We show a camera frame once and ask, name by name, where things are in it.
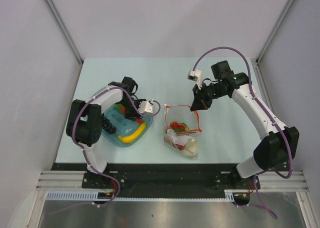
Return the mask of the red cherry bunch with leaf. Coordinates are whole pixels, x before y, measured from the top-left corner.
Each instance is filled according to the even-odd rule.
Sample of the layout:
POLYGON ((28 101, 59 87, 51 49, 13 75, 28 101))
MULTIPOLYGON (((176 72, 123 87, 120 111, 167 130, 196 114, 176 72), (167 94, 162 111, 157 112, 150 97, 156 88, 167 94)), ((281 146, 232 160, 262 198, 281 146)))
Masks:
POLYGON ((164 141, 182 151, 191 138, 187 131, 189 131, 189 128, 184 123, 172 121, 164 130, 164 141))

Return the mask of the red orange carrot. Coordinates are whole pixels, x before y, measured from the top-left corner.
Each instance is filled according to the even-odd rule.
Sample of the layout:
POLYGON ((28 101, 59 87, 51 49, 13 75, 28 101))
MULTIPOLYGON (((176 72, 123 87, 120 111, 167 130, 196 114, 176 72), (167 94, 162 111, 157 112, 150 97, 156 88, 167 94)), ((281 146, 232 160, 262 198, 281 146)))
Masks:
POLYGON ((118 110, 120 110, 123 114, 125 113, 125 107, 119 106, 117 107, 118 110))

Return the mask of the clear zip bag red zipper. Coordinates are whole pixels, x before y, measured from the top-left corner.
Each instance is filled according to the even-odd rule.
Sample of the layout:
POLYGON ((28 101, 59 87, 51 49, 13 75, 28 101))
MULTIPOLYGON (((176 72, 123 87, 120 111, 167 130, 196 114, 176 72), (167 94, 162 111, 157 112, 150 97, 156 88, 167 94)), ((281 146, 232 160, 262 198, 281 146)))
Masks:
POLYGON ((164 104, 163 139, 166 145, 185 157, 197 158, 199 154, 200 116, 190 105, 164 104))

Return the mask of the green white lettuce head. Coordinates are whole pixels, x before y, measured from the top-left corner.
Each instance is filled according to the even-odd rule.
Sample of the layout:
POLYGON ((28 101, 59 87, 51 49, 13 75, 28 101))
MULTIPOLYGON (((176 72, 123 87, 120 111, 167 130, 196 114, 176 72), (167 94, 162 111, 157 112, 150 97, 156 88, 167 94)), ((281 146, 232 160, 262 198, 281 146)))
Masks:
POLYGON ((197 157, 199 153, 199 144, 197 140, 189 141, 185 146, 184 150, 181 151, 187 157, 197 157))

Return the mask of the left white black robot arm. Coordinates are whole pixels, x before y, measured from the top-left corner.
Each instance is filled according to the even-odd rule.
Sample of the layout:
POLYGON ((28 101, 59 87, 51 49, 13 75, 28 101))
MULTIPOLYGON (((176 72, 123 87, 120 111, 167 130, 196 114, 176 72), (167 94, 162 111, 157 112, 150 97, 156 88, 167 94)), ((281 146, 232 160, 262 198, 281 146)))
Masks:
POLYGON ((107 161, 103 158, 98 141, 105 130, 111 135, 117 129, 108 122, 104 112, 120 106, 124 119, 142 122, 141 105, 145 99, 134 98, 138 84, 133 78, 124 77, 121 82, 110 82, 94 93, 89 100, 73 100, 67 120, 66 134, 80 147, 87 169, 94 173, 93 182, 101 188, 109 185, 111 176, 104 172, 107 161))

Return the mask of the yellow banana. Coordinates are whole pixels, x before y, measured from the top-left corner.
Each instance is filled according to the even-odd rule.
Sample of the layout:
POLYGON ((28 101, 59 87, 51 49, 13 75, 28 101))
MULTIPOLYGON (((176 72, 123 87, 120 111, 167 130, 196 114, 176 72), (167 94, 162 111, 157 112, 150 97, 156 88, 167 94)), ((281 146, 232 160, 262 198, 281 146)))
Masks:
POLYGON ((139 127, 138 129, 132 133, 131 135, 128 135, 128 136, 120 136, 118 135, 117 138, 125 143, 125 144, 129 144, 129 143, 132 143, 133 141, 135 141, 143 132, 144 130, 146 129, 147 127, 147 123, 146 122, 143 122, 139 127))

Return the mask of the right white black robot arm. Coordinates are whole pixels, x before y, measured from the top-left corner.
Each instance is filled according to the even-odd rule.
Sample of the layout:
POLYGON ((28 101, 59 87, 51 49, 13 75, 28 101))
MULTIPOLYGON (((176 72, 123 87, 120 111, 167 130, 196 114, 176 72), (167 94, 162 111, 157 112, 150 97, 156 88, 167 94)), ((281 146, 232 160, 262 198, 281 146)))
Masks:
POLYGON ((249 177, 274 170, 281 163, 291 163, 298 146, 298 130, 281 122, 260 100, 247 74, 234 73, 227 61, 212 65, 211 70, 216 81, 209 85, 204 83, 200 70, 188 74, 188 79, 196 82, 191 111, 207 110, 214 99, 229 96, 246 113, 261 139, 253 155, 231 170, 231 184, 243 188, 249 177))

